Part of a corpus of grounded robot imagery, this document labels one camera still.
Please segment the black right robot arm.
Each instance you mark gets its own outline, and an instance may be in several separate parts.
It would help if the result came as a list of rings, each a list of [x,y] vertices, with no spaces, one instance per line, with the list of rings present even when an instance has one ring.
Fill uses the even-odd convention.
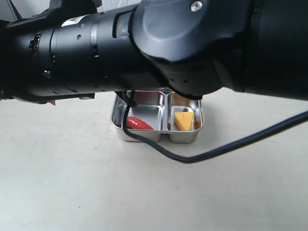
[[[26,102],[169,88],[192,100],[220,88],[306,100],[305,0],[52,0],[0,23],[0,97]]]

